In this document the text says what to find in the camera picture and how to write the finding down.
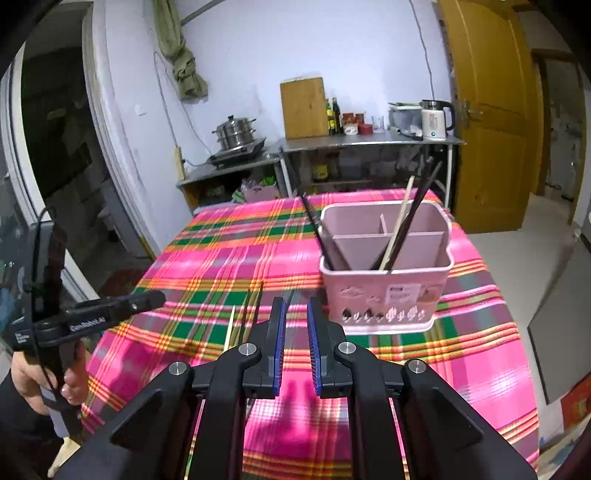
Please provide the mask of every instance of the glass cup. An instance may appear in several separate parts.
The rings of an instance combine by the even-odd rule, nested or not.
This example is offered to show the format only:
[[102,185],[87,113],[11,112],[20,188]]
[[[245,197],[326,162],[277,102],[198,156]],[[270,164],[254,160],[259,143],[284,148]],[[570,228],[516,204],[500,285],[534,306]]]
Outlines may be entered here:
[[384,132],[384,116],[383,115],[372,115],[372,125],[374,127],[374,133]]

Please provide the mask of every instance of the electric kettle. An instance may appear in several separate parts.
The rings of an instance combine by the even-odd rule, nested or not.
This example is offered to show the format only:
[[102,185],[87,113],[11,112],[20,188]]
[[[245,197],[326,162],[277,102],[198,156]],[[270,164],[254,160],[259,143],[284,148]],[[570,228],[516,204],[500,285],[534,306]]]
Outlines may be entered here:
[[[444,141],[447,138],[447,132],[453,130],[456,126],[456,110],[450,102],[443,100],[423,100],[420,102],[423,110],[421,116],[423,119],[423,138],[431,140]],[[449,108],[452,123],[446,125],[444,108]]]

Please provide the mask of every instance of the hanging towel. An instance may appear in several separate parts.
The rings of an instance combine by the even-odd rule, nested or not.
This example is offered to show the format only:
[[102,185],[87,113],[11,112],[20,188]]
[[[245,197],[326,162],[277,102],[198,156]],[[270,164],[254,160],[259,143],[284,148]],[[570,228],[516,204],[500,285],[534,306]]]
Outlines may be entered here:
[[181,100],[207,96],[207,83],[196,72],[195,56],[185,44],[174,0],[152,0],[158,44],[173,64]]

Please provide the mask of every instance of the metal screw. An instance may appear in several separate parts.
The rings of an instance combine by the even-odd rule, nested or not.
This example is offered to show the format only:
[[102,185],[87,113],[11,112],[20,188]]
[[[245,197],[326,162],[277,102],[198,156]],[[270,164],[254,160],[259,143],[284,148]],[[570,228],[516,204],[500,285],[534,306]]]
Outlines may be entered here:
[[173,375],[182,375],[187,371],[187,364],[185,362],[175,362],[170,364],[168,371]]
[[408,363],[408,369],[413,373],[422,374],[427,369],[427,365],[421,360],[411,360]]
[[357,350],[357,347],[351,342],[341,342],[339,343],[339,350],[345,355],[350,355]]
[[254,343],[243,343],[238,347],[238,351],[245,356],[252,355],[256,352],[256,345]]

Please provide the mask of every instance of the pink basket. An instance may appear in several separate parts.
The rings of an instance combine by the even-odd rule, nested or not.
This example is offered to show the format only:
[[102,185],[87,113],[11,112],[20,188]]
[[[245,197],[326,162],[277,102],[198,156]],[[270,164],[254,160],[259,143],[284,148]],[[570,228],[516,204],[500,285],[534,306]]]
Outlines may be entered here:
[[419,206],[392,273],[368,270],[388,244],[401,203],[337,203],[322,210],[324,225],[352,268],[332,271],[320,259],[330,319],[348,335],[423,332],[433,326],[453,267],[452,223],[438,203]]

